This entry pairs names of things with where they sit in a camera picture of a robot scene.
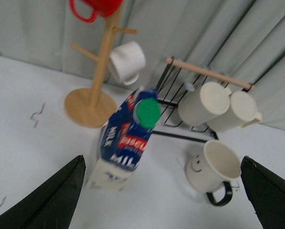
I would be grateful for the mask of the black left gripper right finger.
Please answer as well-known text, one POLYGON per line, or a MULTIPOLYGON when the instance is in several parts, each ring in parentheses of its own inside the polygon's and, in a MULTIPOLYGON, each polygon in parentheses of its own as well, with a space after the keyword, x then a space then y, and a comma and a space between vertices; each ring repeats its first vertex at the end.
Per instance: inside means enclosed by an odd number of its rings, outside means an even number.
POLYGON ((248 156, 241 162, 246 195, 264 229, 285 229, 285 180, 248 156))

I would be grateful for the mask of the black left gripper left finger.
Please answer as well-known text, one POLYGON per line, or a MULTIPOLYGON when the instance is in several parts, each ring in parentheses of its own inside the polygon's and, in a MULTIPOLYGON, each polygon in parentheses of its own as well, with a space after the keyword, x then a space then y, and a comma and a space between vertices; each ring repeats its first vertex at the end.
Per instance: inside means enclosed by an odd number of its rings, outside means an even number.
POLYGON ((79 200, 85 174, 79 155, 0 215, 0 229, 67 229, 79 200))

